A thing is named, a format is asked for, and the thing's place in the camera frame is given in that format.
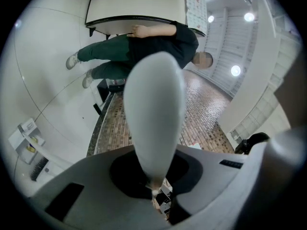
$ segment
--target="black bristles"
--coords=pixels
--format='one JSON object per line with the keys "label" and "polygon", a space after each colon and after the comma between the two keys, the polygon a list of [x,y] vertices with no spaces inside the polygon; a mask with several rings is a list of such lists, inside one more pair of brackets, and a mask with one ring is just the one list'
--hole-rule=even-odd
{"label": "black bristles", "polygon": [[45,165],[48,163],[48,159],[45,157],[42,157],[42,159],[37,163],[37,165],[34,167],[30,178],[32,181],[36,182],[36,179],[38,178],[38,175],[42,172]]}

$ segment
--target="person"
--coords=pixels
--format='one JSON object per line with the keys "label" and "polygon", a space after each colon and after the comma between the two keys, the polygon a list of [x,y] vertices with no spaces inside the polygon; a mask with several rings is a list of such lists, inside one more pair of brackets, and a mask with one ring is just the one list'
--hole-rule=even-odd
{"label": "person", "polygon": [[174,56],[183,69],[189,62],[205,69],[212,65],[212,55],[196,52],[198,40],[185,25],[176,21],[156,26],[134,25],[130,34],[88,45],[70,56],[66,61],[67,69],[78,62],[92,59],[110,60],[89,70],[83,80],[88,88],[93,79],[125,79],[132,68],[144,57],[166,51]]}

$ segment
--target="shoe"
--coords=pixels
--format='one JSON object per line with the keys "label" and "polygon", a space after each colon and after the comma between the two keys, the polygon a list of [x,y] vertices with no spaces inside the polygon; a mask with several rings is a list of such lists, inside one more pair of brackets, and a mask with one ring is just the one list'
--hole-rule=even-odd
{"label": "shoe", "polygon": [[74,53],[66,60],[66,68],[68,70],[72,69],[80,60],[78,60],[78,52]]}
{"label": "shoe", "polygon": [[92,69],[90,69],[87,73],[86,73],[86,77],[83,79],[82,85],[85,89],[87,89],[88,87],[90,87],[91,83],[93,82],[93,78],[92,78]]}

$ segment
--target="round light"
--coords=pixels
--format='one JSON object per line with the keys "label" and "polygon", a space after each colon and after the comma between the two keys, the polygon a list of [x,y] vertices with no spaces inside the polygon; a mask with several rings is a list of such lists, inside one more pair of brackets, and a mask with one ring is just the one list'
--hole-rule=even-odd
{"label": "round light", "polygon": [[22,23],[21,23],[21,20],[18,19],[18,20],[15,22],[14,25],[15,25],[16,28],[19,28],[19,27],[21,27],[21,24],[22,24]]}
{"label": "round light", "polygon": [[251,22],[255,19],[255,16],[252,13],[246,13],[244,15],[244,20]]}
{"label": "round light", "polygon": [[231,74],[232,74],[233,76],[237,77],[237,76],[240,75],[240,73],[241,73],[241,68],[240,68],[240,66],[235,65],[235,66],[233,66],[233,67],[231,68]]}
{"label": "round light", "polygon": [[208,22],[211,23],[214,21],[214,16],[213,15],[210,15],[209,18],[208,18]]}

